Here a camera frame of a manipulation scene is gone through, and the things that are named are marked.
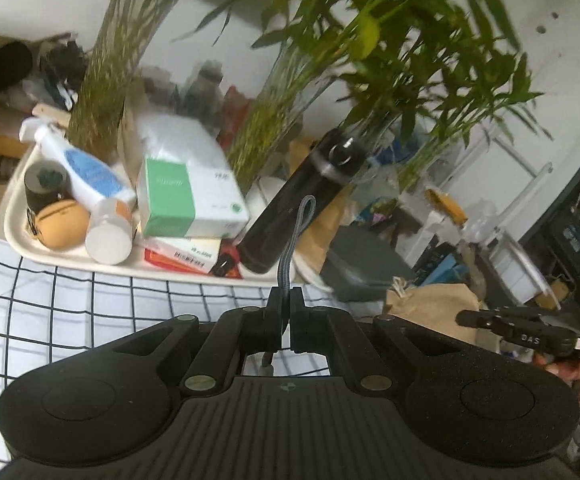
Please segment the person's right hand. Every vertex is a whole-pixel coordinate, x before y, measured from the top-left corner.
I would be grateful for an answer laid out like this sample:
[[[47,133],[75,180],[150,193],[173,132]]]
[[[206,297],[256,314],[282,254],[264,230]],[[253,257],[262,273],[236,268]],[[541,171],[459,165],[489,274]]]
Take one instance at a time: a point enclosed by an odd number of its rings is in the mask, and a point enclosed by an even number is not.
[[[532,357],[532,364],[541,368],[545,372],[559,377],[570,386],[576,393],[578,404],[580,404],[580,358],[573,360],[551,361],[548,356],[535,352]]]

